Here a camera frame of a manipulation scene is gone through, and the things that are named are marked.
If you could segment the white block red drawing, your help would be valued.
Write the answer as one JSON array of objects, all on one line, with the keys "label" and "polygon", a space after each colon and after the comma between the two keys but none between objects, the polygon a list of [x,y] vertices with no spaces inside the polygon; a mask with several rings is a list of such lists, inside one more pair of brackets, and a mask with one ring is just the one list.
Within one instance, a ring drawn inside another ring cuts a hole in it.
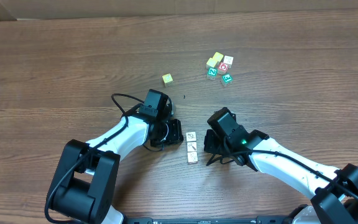
[{"label": "white block red drawing", "polygon": [[195,132],[186,133],[186,141],[187,142],[195,142],[196,141],[196,133]]}]

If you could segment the white block pencil drawing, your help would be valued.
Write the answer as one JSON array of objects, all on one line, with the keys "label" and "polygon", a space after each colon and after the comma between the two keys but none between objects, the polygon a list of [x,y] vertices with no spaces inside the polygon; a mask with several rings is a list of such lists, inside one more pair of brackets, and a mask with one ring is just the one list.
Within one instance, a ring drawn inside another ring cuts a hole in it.
[{"label": "white block pencil drawing", "polygon": [[187,142],[187,152],[196,152],[197,143],[196,142]]}]

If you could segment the green V block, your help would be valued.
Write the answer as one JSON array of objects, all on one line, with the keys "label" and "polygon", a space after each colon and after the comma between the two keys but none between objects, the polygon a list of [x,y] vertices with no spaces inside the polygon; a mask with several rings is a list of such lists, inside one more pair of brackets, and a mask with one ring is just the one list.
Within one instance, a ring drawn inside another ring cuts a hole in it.
[{"label": "green V block", "polygon": [[197,164],[198,163],[198,155],[197,152],[188,152],[187,153],[188,163],[189,164]]}]

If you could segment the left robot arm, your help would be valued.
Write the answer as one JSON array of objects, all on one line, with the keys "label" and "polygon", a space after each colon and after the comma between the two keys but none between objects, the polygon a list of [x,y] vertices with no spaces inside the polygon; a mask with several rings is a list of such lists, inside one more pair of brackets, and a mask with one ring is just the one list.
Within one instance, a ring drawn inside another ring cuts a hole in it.
[{"label": "left robot arm", "polygon": [[119,163],[147,142],[151,152],[181,143],[181,122],[173,115],[170,97],[150,89],[100,137],[67,142],[47,193],[45,218],[57,223],[49,214],[53,210],[66,216],[66,223],[125,223],[125,215],[111,204]]}]

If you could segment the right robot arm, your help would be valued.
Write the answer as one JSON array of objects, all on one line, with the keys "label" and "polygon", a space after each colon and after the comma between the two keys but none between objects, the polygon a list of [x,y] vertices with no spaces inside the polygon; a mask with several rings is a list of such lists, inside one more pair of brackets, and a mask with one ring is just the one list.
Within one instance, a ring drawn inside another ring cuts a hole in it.
[{"label": "right robot arm", "polygon": [[207,162],[235,162],[256,172],[271,175],[302,193],[310,205],[293,211],[287,223],[358,224],[358,167],[339,169],[309,160],[259,130],[247,132],[227,107],[208,120],[204,151]]}]

